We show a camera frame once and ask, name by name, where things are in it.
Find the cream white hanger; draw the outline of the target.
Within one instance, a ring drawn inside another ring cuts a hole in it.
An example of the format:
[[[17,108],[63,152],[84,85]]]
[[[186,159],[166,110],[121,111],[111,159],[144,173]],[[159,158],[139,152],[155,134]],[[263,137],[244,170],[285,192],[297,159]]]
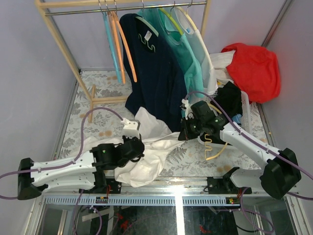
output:
[[[195,23],[192,21],[190,16],[184,11],[183,8],[179,6],[176,7],[175,13],[177,15],[180,26],[182,26],[184,32],[186,33],[186,37],[188,39],[188,42],[190,43],[195,57],[197,59],[200,59],[201,65],[203,65],[204,62],[207,62],[208,67],[212,69],[213,65],[209,53],[202,39],[200,31],[197,29]]]

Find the black clothes in basket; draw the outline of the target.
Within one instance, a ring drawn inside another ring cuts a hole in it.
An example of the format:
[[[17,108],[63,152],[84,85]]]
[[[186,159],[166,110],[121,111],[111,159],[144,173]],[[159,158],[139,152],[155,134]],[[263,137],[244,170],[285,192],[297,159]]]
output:
[[[222,113],[221,115],[218,115],[219,129],[213,135],[203,133],[200,136],[199,143],[205,145],[206,141],[212,141],[216,144],[225,144],[225,142],[220,139],[220,130],[223,130],[222,124],[228,124],[229,120],[223,114],[221,108],[233,122],[241,126],[240,118],[243,115],[241,95],[241,90],[231,82],[227,82],[223,87],[218,88],[215,95],[210,95],[215,100],[214,102],[210,99],[210,104],[215,106]]]

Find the blue plastic hanger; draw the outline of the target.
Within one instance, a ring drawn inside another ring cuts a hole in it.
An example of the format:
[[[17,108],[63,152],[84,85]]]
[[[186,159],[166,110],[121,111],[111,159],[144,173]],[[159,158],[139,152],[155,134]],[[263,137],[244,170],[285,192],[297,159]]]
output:
[[[105,25],[105,31],[107,34],[107,39],[108,39],[108,43],[109,43],[109,48],[111,51],[111,56],[112,56],[112,60],[113,60],[113,65],[114,65],[114,69],[115,69],[115,73],[116,73],[116,77],[119,83],[122,83],[122,77],[121,77],[121,73],[118,67],[118,60],[117,60],[117,56],[115,53],[115,48],[113,45],[113,35],[111,33],[111,27],[109,24],[109,19],[108,19],[108,15],[106,12],[103,12],[103,21],[104,21],[104,25]]]

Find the white t shirt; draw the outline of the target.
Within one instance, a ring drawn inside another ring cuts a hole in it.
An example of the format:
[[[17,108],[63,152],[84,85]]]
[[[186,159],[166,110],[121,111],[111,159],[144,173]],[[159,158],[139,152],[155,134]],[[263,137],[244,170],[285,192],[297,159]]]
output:
[[[114,178],[118,182],[140,187],[151,183],[162,172],[166,158],[175,148],[183,144],[178,141],[178,133],[171,132],[168,126],[156,119],[145,108],[139,108],[135,115],[139,120],[142,142],[144,143],[144,157],[139,162],[128,162],[124,167],[114,169]],[[122,143],[122,137],[112,138],[107,141],[98,141],[88,138],[81,141],[80,155],[103,143]]]

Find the pale yellow wavy hanger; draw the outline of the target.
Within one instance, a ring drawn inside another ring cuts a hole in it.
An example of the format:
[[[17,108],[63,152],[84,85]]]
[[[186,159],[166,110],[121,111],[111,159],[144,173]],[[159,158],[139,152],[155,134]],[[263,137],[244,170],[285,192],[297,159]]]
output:
[[[222,112],[217,107],[215,107],[214,105],[212,105],[210,103],[207,103],[207,104],[208,104],[208,106],[211,109],[214,109],[218,114],[222,114]],[[208,137],[208,134],[204,135],[204,139],[205,139],[205,142],[204,142],[204,146],[205,146],[204,156],[205,156],[205,160],[206,161],[212,160],[212,159],[217,158],[218,156],[220,156],[223,153],[223,151],[226,149],[227,145],[228,145],[228,143],[226,142],[223,145],[222,149],[216,155],[214,155],[214,156],[207,156],[207,153],[211,152],[213,150],[213,147],[210,145],[212,143],[212,139],[210,139]]]

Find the orange plastic hanger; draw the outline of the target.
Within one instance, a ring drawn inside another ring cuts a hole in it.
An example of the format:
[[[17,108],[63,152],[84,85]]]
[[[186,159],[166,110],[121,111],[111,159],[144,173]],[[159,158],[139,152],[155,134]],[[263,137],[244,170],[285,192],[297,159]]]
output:
[[[132,75],[133,75],[133,81],[137,82],[137,76],[136,76],[136,72],[135,72],[135,68],[134,68],[133,58],[132,58],[132,55],[131,55],[131,52],[130,52],[130,49],[129,49],[128,42],[127,42],[125,34],[124,34],[123,30],[122,30],[121,24],[120,24],[120,22],[118,20],[117,14],[115,12],[113,12],[113,13],[114,13],[114,17],[115,17],[115,20],[116,20],[116,23],[117,23],[117,31],[119,31],[119,34],[120,34],[120,37],[122,39],[123,46],[124,46],[124,49],[125,49],[125,52],[126,52],[126,56],[128,58],[128,61],[129,61],[129,65],[130,65],[131,72],[132,72]]]
[[[117,57],[118,57],[118,63],[119,63],[119,68],[120,68],[120,74],[121,74],[121,80],[122,83],[125,84],[125,72],[123,68],[123,59],[122,59],[122,53],[121,53],[121,48],[120,48],[120,43],[119,43],[119,38],[117,34],[117,23],[114,17],[114,13],[111,12],[109,15],[110,23],[111,23],[111,29],[113,32],[113,40],[115,44],[115,51],[117,52]]]

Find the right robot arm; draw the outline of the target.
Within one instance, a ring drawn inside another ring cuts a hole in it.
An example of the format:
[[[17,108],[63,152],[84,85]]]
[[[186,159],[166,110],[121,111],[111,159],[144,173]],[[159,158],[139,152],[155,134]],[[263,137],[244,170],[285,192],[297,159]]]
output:
[[[272,198],[281,199],[301,180],[297,158],[292,150],[280,150],[258,140],[224,114],[215,115],[203,100],[190,105],[188,100],[183,99],[182,109],[185,117],[181,120],[178,140],[216,137],[243,152],[259,166],[259,169],[253,170],[235,167],[227,172],[223,176],[226,192],[254,188],[265,191]]]

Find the white laundry basket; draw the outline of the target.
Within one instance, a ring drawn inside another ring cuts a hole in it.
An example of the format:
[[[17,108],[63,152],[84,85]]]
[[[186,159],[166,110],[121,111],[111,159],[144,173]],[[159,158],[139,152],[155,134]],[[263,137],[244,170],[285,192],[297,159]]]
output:
[[[216,96],[218,96],[218,92],[215,91],[213,95],[211,95],[214,99]],[[248,100],[248,95],[244,92],[241,91],[241,100],[242,100],[242,110],[243,114],[241,118],[235,119],[236,121],[240,121],[241,127],[245,129],[247,132],[252,134],[252,125],[251,125],[251,116],[250,116],[250,105],[249,105],[249,100]],[[204,145],[204,134],[201,136],[198,136],[197,141]],[[222,148],[224,143],[220,142],[219,140],[213,140],[213,142],[210,144],[213,148]],[[234,146],[228,144],[226,149],[232,149],[232,150],[237,150]]]

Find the yellow green hanger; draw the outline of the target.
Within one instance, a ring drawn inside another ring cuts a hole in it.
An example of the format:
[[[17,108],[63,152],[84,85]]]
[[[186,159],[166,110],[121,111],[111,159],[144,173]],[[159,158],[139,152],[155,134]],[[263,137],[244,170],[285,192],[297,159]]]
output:
[[[164,8],[159,8],[159,10],[172,22],[172,24],[178,30],[179,34],[183,35],[182,29],[180,28],[178,23],[174,20],[174,18]]]

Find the teal hanging shirt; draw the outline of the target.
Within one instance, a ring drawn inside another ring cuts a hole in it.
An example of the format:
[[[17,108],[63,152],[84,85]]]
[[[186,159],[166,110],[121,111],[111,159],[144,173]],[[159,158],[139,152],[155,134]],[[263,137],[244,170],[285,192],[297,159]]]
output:
[[[164,9],[176,21],[174,9]],[[171,47],[180,65],[180,68],[184,73],[184,80],[187,91],[202,92],[203,81],[201,66],[194,56],[185,33],[180,35],[172,22],[159,10],[159,8],[148,8],[145,10],[140,10],[138,15],[148,21]]]

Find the red cloth pile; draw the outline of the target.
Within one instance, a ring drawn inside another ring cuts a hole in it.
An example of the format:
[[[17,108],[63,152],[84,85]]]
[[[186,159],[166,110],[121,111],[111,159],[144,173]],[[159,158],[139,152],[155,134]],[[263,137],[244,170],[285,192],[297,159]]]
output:
[[[249,101],[266,103],[281,92],[281,76],[277,55],[261,46],[234,43],[221,53],[233,52],[226,70],[235,85],[249,97]]]

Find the white crumpled cloth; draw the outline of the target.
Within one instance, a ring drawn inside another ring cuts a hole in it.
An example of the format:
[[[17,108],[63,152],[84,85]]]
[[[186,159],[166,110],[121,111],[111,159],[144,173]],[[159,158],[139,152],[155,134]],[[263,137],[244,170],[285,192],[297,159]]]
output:
[[[210,54],[217,81],[222,85],[225,85],[228,82],[234,83],[226,69],[226,67],[232,63],[234,53],[235,51],[231,50],[228,52]]]

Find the mint green hanger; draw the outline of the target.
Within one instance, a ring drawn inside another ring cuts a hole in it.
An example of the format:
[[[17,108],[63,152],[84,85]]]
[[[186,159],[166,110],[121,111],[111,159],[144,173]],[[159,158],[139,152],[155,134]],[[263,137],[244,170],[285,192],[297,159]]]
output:
[[[143,17],[141,16],[136,16],[136,19],[142,21],[147,27],[149,27],[149,29],[158,37],[159,33],[157,32],[157,30],[148,22],[146,21]]]

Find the wooden clothes rack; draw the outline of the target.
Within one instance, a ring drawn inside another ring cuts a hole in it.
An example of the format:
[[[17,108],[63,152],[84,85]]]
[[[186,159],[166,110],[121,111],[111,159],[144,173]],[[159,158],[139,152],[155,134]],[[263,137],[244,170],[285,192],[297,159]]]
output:
[[[54,41],[56,42],[57,46],[59,47],[62,55],[64,56],[67,64],[69,65],[71,71],[73,72],[78,84],[84,91],[87,100],[90,104],[90,109],[93,109],[95,105],[101,104],[109,104],[109,103],[121,103],[127,100],[126,96],[112,96],[112,97],[95,97],[96,86],[93,85],[91,92],[85,86],[85,83],[82,80],[80,75],[81,69],[78,67],[76,61],[70,49],[65,43],[53,17],[54,16],[61,16],[61,15],[74,15],[74,14],[84,14],[84,13],[96,13],[96,12],[103,12],[100,8],[99,10],[79,10],[79,11],[67,11],[67,12],[50,12],[50,9],[54,8],[71,8],[71,7],[85,7],[85,6],[99,6],[101,7],[101,3],[109,3],[109,4],[117,4],[117,3],[135,3],[135,0],[109,0],[109,1],[102,1],[102,0],[70,0],[70,1],[52,1],[52,2],[45,2],[43,0],[36,0],[34,1],[38,12],[40,13],[43,21],[45,22],[48,30],[50,31]],[[149,5],[148,0],[142,0],[141,6],[128,6],[128,7],[120,7],[120,8],[108,8],[107,11],[127,11],[127,10],[137,10],[137,9],[148,9],[148,8],[162,8],[162,7],[178,7],[178,6],[193,6],[193,5],[203,5],[203,16],[202,16],[202,23],[201,23],[201,35],[205,35],[207,19],[209,14],[209,9],[211,5],[211,1],[203,0],[203,1],[190,1],[184,3],[176,3],[173,2],[172,4],[157,4],[157,5]]]

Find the light blue hanging shirt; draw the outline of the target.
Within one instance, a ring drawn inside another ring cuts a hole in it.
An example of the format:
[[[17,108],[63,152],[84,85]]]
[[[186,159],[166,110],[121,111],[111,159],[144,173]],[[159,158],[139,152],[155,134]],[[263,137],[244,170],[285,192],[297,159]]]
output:
[[[204,91],[213,95],[218,88],[215,69],[200,31],[191,17],[181,7],[175,7],[174,13],[178,25],[185,33],[187,41],[201,66]]]

